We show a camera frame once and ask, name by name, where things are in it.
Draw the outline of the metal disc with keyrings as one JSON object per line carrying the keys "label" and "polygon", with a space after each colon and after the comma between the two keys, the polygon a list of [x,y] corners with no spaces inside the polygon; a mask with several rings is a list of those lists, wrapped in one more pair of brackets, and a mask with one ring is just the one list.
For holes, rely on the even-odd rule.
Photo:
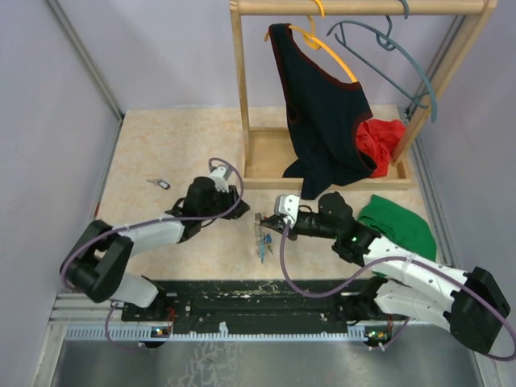
{"label": "metal disc with keyrings", "polygon": [[260,243],[263,242],[263,238],[266,234],[269,234],[264,227],[260,225],[261,220],[265,218],[263,213],[256,212],[255,220],[254,220],[254,237],[255,237],[255,245],[256,245],[256,256],[260,261],[260,253],[259,247]]}

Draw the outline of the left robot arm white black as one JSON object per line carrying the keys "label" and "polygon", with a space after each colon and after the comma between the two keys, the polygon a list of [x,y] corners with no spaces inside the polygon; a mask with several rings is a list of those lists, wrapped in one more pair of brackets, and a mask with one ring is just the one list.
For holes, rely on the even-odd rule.
{"label": "left robot arm white black", "polygon": [[129,303],[157,320],[166,314],[168,301],[152,281],[126,272],[129,259],[184,243],[200,232],[204,222],[238,219],[249,210],[234,185],[218,187],[213,178],[197,177],[187,194],[159,218],[118,228],[93,221],[61,264],[61,280],[95,303]]}

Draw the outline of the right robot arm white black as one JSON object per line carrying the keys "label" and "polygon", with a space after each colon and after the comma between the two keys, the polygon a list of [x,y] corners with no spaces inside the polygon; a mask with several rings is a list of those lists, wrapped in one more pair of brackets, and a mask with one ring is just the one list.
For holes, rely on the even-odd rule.
{"label": "right robot arm white black", "polygon": [[480,267],[471,272],[438,264],[410,252],[354,219],[352,208],[337,192],[304,211],[296,195],[277,197],[273,215],[262,227],[282,235],[281,245],[299,235],[332,239],[332,250],[359,271],[376,272],[360,294],[356,320],[383,314],[414,318],[448,331],[466,348],[501,360],[491,349],[508,323],[510,306],[493,275]]}

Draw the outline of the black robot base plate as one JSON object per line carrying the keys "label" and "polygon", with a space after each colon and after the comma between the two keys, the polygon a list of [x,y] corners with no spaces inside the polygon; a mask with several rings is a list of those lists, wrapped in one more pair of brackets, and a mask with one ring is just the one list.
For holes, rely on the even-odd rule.
{"label": "black robot base plate", "polygon": [[281,280],[157,281],[159,297],[147,309],[125,304],[122,320],[172,323],[176,334],[215,333],[220,323],[232,334],[345,333],[387,322],[371,298],[377,283],[359,279],[330,297],[308,298]]}

